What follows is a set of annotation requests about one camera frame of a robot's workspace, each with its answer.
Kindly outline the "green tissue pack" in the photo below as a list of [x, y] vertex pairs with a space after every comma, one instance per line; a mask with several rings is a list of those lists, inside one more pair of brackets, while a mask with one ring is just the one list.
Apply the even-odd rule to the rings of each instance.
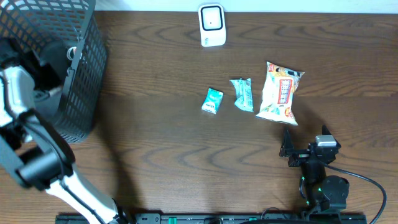
[[223, 95], [224, 93], [222, 91], [209, 88], [201, 109], [212, 114], [217, 114], [223, 99]]

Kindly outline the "dark grey plastic mesh basket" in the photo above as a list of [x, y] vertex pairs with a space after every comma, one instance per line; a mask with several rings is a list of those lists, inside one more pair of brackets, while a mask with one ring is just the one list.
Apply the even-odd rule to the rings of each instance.
[[[95, 0], [1, 1], [1, 37], [54, 70], [37, 81], [36, 108], [71, 143], [89, 135], [108, 54], [98, 29]], [[77, 47], [72, 61], [67, 50]]]

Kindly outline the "cream wet wipes pack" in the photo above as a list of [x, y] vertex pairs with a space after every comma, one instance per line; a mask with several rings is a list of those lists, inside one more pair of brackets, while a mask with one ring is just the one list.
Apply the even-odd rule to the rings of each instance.
[[256, 117], [297, 126], [292, 102], [304, 74], [267, 62], [262, 101]]

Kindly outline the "dark green round-logo box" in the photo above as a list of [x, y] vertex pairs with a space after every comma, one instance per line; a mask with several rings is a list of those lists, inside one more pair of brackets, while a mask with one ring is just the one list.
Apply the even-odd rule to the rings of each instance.
[[77, 50], [77, 47], [76, 47], [76, 46], [70, 47], [70, 48], [67, 50], [67, 59], [69, 59], [70, 61], [72, 61], [72, 60], [74, 59], [74, 57], [75, 57], [76, 50]]

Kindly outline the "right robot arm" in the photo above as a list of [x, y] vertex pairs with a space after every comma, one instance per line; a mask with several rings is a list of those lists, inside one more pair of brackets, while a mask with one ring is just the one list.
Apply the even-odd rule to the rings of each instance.
[[295, 149], [289, 130], [284, 128], [279, 156], [289, 159], [288, 166], [301, 169], [299, 190], [308, 206], [301, 212], [301, 218], [309, 221], [315, 215], [338, 216], [346, 208], [349, 182], [337, 175], [327, 175], [325, 170], [336, 159], [340, 148], [341, 144], [328, 128], [322, 126], [321, 135], [306, 149]]

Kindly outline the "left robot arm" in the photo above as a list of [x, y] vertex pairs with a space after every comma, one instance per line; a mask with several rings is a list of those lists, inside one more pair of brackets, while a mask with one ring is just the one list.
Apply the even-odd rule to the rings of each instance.
[[62, 82], [51, 63], [23, 51], [15, 38], [1, 38], [1, 167], [22, 187], [63, 200], [89, 223], [135, 223], [84, 178], [69, 144], [36, 110], [35, 92]]

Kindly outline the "teal wipes pack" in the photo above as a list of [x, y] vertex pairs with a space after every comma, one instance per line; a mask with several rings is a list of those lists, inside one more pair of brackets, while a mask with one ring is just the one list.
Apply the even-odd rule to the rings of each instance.
[[252, 82], [248, 78], [246, 80], [237, 79], [230, 80], [236, 91], [235, 106], [243, 111], [253, 112], [254, 105], [252, 100]]

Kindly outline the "white barcode scanner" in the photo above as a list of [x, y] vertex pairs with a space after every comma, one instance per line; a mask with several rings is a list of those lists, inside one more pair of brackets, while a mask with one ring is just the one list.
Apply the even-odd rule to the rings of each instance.
[[198, 9], [200, 40], [203, 47], [217, 47], [226, 42], [224, 8], [220, 4], [204, 4]]

